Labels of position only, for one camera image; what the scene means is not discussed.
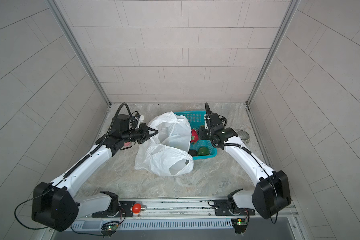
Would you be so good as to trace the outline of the red dragon fruit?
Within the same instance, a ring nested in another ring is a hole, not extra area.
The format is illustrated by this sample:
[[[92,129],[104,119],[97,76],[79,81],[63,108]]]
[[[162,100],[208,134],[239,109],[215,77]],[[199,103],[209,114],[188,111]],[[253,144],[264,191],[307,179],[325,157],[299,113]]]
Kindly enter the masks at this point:
[[[199,141],[199,135],[198,135],[198,131],[195,129],[191,130],[191,144],[195,144]]]

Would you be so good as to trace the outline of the green spotted fruit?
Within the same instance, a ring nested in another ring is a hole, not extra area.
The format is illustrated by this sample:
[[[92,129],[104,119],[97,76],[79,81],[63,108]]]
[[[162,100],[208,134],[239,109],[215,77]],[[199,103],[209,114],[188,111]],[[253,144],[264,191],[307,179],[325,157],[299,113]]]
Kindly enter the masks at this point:
[[[198,149],[198,156],[209,156],[210,150],[207,147],[200,147]]]

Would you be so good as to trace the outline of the white plastic bag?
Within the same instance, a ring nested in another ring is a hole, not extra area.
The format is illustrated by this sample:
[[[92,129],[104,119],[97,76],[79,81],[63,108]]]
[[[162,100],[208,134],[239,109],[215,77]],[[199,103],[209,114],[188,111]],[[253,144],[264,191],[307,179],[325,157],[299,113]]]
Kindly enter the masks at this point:
[[[192,172],[194,160],[188,153],[192,135],[187,118],[168,112],[155,117],[148,127],[159,133],[140,144],[135,170],[146,170],[162,177]]]

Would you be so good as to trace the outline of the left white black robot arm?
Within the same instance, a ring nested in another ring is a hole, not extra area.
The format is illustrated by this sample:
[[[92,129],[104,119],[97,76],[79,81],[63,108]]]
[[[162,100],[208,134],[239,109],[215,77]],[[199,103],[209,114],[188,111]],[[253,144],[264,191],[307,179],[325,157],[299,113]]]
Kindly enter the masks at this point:
[[[143,144],[158,130],[141,123],[140,115],[114,116],[110,128],[84,157],[50,183],[39,183],[33,192],[31,218],[33,221],[62,232],[76,219],[100,214],[113,217],[121,213],[119,197],[109,191],[76,200],[83,183],[106,161],[125,148],[125,143]]]

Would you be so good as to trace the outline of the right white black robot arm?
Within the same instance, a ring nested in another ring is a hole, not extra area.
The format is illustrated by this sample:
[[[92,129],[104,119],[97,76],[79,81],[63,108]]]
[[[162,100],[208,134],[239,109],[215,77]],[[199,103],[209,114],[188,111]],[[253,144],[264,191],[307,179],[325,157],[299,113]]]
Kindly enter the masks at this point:
[[[238,133],[226,127],[227,119],[212,112],[208,103],[205,111],[205,126],[199,128],[200,139],[227,152],[245,170],[255,186],[252,204],[260,216],[266,220],[277,216],[291,204],[288,176],[283,171],[276,172],[253,154]]]

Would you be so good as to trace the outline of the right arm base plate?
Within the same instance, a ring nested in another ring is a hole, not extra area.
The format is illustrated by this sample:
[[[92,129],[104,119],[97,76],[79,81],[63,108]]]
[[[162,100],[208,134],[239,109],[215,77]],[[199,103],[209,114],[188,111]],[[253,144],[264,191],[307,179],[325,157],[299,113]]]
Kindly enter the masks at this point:
[[[216,216],[254,216],[254,209],[240,209],[231,200],[213,200]]]

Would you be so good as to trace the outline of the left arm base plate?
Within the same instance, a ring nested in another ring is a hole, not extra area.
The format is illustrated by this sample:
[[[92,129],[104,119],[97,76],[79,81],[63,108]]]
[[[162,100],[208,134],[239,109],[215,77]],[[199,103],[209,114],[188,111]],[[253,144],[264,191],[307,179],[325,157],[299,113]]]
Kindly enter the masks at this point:
[[[135,201],[116,201],[111,202],[110,206],[102,212],[91,215],[92,218],[130,218],[133,216],[133,206]]]

